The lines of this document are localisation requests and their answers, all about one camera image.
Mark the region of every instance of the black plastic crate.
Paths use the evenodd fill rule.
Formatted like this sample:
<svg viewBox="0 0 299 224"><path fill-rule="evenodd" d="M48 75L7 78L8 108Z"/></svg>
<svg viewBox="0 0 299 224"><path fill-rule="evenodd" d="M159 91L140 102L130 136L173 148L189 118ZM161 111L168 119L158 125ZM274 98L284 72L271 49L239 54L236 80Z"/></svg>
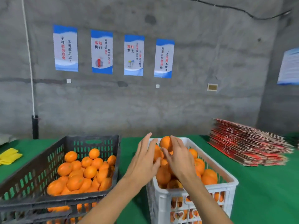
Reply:
<svg viewBox="0 0 299 224"><path fill-rule="evenodd" d="M120 142L118 135L66 136L60 139L0 184L0 223L45 223L53 220L54 224L55 219L64 220L65 223L77 223L78 217L86 214L84 204L88 203L90 210L92 203L99 202L116 185L121 153ZM92 148L100 150L100 158L104 161L107 161L110 155L116 156L112 186L102 192L47 195L47 186L59 177L57 169L65 162L64 155L69 151L75 151L78 154L77 160L81 161L88 156ZM77 210L77 204L82 205L80 212ZM47 208L65 205L70 207L68 211L47 211Z"/></svg>

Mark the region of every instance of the forearm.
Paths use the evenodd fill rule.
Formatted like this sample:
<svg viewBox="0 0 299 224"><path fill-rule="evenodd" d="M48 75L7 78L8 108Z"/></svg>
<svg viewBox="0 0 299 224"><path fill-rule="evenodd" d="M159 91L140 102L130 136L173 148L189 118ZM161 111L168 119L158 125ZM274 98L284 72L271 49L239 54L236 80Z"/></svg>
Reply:
<svg viewBox="0 0 299 224"><path fill-rule="evenodd" d="M129 179L122 178L79 223L113 224L139 191Z"/></svg>
<svg viewBox="0 0 299 224"><path fill-rule="evenodd" d="M233 224L197 176L186 176L182 180L182 185L188 192L204 224Z"/></svg>

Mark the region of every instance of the person's left hand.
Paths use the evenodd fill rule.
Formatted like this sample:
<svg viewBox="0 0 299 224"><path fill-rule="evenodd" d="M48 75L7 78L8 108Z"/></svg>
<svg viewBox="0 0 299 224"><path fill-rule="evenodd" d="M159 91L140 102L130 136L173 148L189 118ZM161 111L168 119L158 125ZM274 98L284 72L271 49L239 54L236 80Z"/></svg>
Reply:
<svg viewBox="0 0 299 224"><path fill-rule="evenodd" d="M160 166L160 158L153 164L155 144L158 139L153 139L147 149L151 135L152 133L148 133L144 139L139 142L136 154L124 175L124 178L127 178L129 182L136 186L138 192L157 174Z"/></svg>

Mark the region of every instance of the hand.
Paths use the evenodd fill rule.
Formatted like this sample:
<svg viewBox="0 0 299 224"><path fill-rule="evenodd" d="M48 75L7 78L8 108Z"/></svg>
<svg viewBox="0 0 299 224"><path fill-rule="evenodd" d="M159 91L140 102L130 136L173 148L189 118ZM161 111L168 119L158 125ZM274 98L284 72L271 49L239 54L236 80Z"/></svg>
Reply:
<svg viewBox="0 0 299 224"><path fill-rule="evenodd" d="M162 150L171 170L184 185L183 182L186 178L196 176L194 158L180 138L171 135L170 139L173 147L173 155L171 155L165 148L162 148Z"/></svg>
<svg viewBox="0 0 299 224"><path fill-rule="evenodd" d="M147 145L152 133L148 133L142 139L134 155L124 178L129 179L129 182L136 184L138 192L145 186L156 174L160 166L160 158L153 164L155 154L155 144L158 139L153 139L147 149Z"/></svg>

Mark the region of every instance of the black pole base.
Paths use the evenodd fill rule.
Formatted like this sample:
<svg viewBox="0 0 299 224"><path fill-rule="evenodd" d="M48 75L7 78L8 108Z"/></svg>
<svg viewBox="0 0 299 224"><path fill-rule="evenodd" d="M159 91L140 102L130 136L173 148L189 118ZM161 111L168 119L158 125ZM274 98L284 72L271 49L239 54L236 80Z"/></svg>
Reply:
<svg viewBox="0 0 299 224"><path fill-rule="evenodd" d="M39 139L38 116L31 116L32 119L32 139Z"/></svg>

